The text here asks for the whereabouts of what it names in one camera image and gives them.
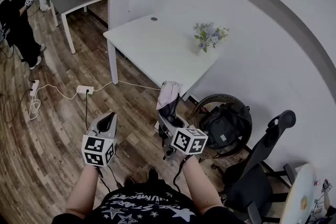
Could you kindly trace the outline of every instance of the white round table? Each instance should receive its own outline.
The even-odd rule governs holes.
[[[294,184],[291,186],[281,224],[305,224],[314,207],[314,182],[316,174],[311,164],[304,164],[297,172]]]

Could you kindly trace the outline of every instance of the forearm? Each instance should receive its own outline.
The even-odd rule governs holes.
[[[330,207],[330,200],[329,200],[329,194],[327,191],[324,191],[324,208],[326,211],[328,211]]]
[[[93,209],[95,201],[98,172],[92,165],[86,165],[72,190],[65,213],[80,218],[87,216]]]
[[[24,6],[19,10],[19,11],[20,11],[20,17],[21,17],[21,15],[23,14],[23,12],[26,11],[26,9],[27,9],[27,6],[24,5]]]
[[[203,172],[195,156],[183,165],[183,173],[192,200],[201,214],[212,207],[223,206],[217,190]]]

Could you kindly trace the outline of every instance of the dark gray desk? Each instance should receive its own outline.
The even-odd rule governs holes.
[[[80,8],[84,8],[84,11],[86,12],[88,5],[98,2],[98,1],[102,1],[102,0],[50,0],[51,11],[53,13],[55,25],[58,26],[56,13],[55,13],[55,9],[56,9],[58,13],[61,15],[65,34],[67,36],[69,46],[73,54],[76,51],[72,43],[66,15]]]

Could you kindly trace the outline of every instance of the black shoe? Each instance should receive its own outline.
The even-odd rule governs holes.
[[[129,187],[129,186],[132,186],[132,185],[135,185],[134,180],[131,177],[126,177],[124,179],[124,187]]]
[[[150,180],[158,180],[159,179],[159,173],[157,172],[157,170],[155,168],[150,168],[148,170],[148,179]]]

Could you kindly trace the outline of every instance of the white cable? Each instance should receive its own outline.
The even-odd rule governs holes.
[[[155,90],[155,91],[161,91],[161,89],[155,89],[155,88],[151,88],[151,87],[146,87],[146,86],[141,86],[141,85],[136,85],[136,84],[131,84],[131,83],[128,83],[128,82],[125,82],[125,81],[121,81],[121,80],[118,80],[119,82],[122,82],[122,83],[126,83],[126,84],[129,84],[129,85],[133,85],[133,86],[138,86],[138,87],[142,87],[142,88],[147,88],[147,89],[152,89],[152,90]],[[105,88],[105,86],[107,86],[108,84],[111,84],[113,81],[105,84],[103,87],[101,87],[99,90],[96,90],[94,92],[98,92],[100,90],[102,90],[103,88]]]
[[[30,108],[29,108],[29,119],[30,119],[30,120],[33,120],[33,119],[37,118],[37,116],[38,116],[38,110],[39,110],[39,108],[40,108],[40,106],[41,106],[41,101],[38,100],[38,99],[36,99],[37,92],[38,92],[40,89],[43,89],[43,88],[45,88],[45,87],[47,87],[47,86],[56,88],[56,90],[57,90],[60,94],[62,94],[65,98],[67,98],[67,99],[69,99],[69,100],[72,100],[72,99],[75,98],[75,96],[77,95],[77,92],[76,92],[76,94],[75,94],[72,98],[69,98],[69,97],[65,96],[63,93],[61,93],[61,92],[58,90],[58,88],[57,88],[56,86],[53,86],[53,85],[50,85],[50,84],[47,84],[47,85],[44,85],[44,86],[41,87],[41,88],[38,88],[37,91],[36,91],[36,93],[35,93],[35,95],[33,96],[32,101],[30,102]],[[33,118],[31,118],[31,117],[30,117],[30,114],[36,114],[36,116],[33,117]]]

